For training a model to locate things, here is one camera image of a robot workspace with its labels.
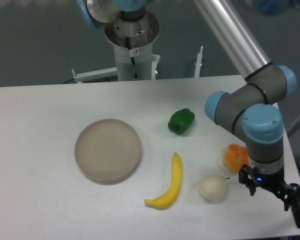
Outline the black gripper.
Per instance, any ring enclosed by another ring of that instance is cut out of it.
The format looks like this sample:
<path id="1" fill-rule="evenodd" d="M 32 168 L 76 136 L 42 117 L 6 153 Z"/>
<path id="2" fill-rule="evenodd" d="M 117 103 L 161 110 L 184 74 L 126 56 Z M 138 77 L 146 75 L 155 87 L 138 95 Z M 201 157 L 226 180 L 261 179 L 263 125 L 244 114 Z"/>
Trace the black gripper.
<path id="1" fill-rule="evenodd" d="M 263 174 L 259 168 L 251 168 L 244 164 L 238 172 L 238 181 L 249 189 L 249 194 L 254 196 L 256 188 L 260 187 L 273 193 L 283 202 L 284 211 L 297 208 L 300 204 L 300 185 L 297 183 L 284 183 L 284 167 L 271 174 Z"/>

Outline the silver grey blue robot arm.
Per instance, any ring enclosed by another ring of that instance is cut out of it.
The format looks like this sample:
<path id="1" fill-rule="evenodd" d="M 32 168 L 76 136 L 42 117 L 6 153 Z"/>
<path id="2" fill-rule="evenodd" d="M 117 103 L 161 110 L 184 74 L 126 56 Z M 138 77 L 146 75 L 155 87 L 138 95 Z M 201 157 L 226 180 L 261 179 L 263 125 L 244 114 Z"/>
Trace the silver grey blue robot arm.
<path id="1" fill-rule="evenodd" d="M 155 77 L 152 43 L 159 34 L 157 18 L 144 0 L 79 0 L 79 10 L 92 29 L 104 27 L 114 47 L 119 81 Z M 246 84 L 233 93 L 214 92 L 205 114 L 242 140 L 248 164 L 238 174 L 251 195 L 262 188 L 281 199 L 285 209 L 300 203 L 300 186 L 284 180 L 284 124 L 274 104 L 296 87 L 294 72 L 274 66 L 227 0 L 198 0 L 196 5 Z"/>

